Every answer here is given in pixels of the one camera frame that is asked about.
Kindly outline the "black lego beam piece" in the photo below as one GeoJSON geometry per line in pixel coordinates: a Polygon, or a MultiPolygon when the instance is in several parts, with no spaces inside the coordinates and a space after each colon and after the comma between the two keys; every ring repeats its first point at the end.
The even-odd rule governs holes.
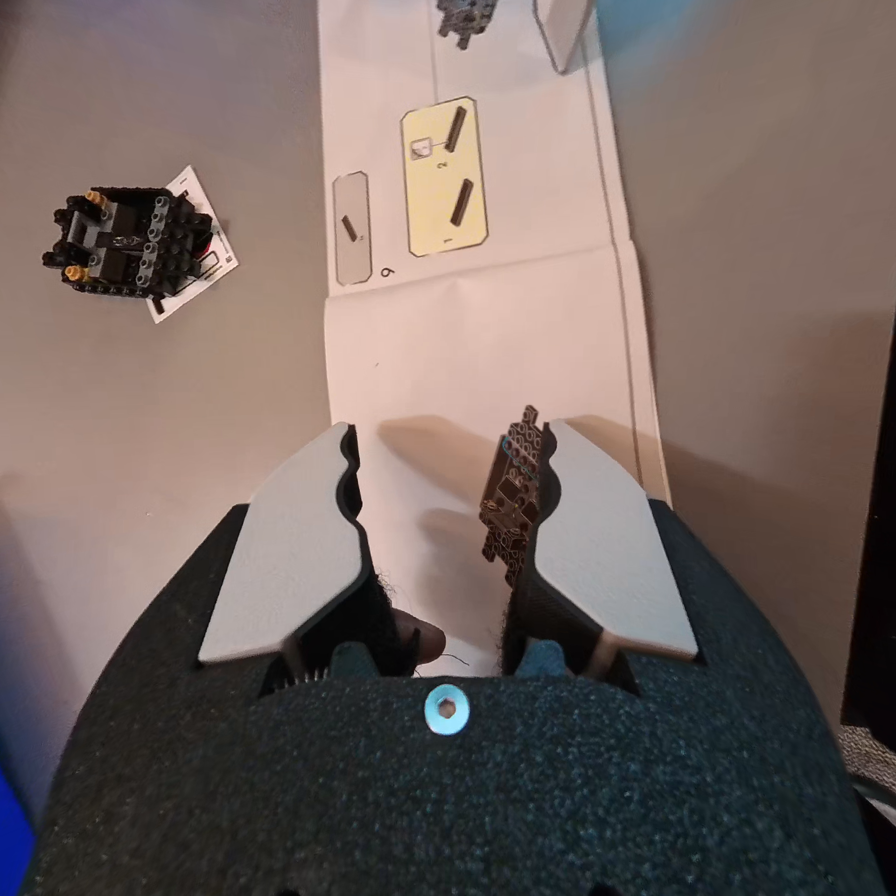
{"type": "Polygon", "coordinates": [[[532,530],[540,513],[539,461],[543,431],[539,412],[527,405],[521,420],[500,437],[487,484],[479,503],[479,520],[487,527],[482,554],[505,565],[504,579],[513,586],[524,563],[532,530]]]}

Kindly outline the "white instruction booklet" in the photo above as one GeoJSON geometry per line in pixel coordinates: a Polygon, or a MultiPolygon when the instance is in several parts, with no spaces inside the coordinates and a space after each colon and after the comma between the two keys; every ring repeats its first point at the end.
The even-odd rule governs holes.
{"type": "Polygon", "coordinates": [[[533,406],[671,501],[608,56],[592,12],[567,73],[535,2],[468,49],[436,2],[319,2],[330,414],[355,425],[361,521],[395,604],[440,626],[424,677],[496,674],[510,592],[478,519],[500,436],[533,406]],[[486,234],[417,255],[402,122],[470,99],[486,234]]]}

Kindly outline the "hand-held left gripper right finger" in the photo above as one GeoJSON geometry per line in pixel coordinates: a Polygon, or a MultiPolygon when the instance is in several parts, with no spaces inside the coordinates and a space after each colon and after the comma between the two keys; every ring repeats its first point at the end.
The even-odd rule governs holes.
{"type": "Polygon", "coordinates": [[[561,671],[605,676],[624,651],[699,655],[651,502],[620,463],[564,420],[545,424],[540,511],[514,585],[514,668],[535,647],[561,671]]]}

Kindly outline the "person's left hand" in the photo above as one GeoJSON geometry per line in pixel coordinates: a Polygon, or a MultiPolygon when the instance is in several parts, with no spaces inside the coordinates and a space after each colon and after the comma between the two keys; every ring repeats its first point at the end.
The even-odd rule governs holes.
{"type": "Polygon", "coordinates": [[[392,609],[392,618],[402,645],[416,650],[418,665],[428,665],[442,657],[446,636],[441,628],[400,609],[392,609]]]}

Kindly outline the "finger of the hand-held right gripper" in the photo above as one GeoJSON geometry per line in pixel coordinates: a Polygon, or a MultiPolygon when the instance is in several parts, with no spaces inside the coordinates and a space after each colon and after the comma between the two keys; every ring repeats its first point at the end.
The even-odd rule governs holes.
{"type": "Polygon", "coordinates": [[[534,1],[533,15],[554,72],[565,75],[574,60],[595,1],[534,1]]]}

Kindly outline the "blue object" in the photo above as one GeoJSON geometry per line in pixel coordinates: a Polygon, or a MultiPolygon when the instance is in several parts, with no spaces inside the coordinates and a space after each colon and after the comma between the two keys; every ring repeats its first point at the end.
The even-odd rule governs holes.
{"type": "Polygon", "coordinates": [[[1,760],[1,895],[19,893],[34,854],[35,834],[7,763],[1,760]]]}

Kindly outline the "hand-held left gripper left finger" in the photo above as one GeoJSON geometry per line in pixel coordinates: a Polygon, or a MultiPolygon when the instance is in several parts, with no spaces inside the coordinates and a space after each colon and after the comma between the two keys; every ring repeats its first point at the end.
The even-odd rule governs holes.
{"type": "Polygon", "coordinates": [[[339,422],[258,489],[220,586],[198,662],[280,654],[372,579],[357,472],[357,430],[339,422]]]}

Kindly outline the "lego sticker sheet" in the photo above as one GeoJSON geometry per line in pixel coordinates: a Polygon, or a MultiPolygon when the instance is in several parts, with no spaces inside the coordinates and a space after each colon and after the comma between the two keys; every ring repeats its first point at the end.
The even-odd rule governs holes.
{"type": "Polygon", "coordinates": [[[184,168],[176,178],[168,183],[168,189],[177,196],[185,196],[197,212],[208,214],[211,217],[210,240],[205,250],[197,255],[200,263],[200,273],[197,277],[189,278],[185,285],[171,297],[163,297],[156,302],[150,299],[146,300],[147,308],[149,308],[154,322],[161,322],[173,315],[175,311],[201,295],[239,265],[231,241],[211,206],[195,168],[192,165],[184,168]]]}

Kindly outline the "grey and black lego assembly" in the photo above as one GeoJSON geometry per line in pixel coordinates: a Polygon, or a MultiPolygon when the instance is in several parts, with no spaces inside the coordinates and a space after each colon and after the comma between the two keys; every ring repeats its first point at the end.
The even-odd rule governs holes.
{"type": "Polygon", "coordinates": [[[54,211],[41,263],[86,295],[163,302],[199,280],[213,218],[167,187],[96,187],[54,211]]]}

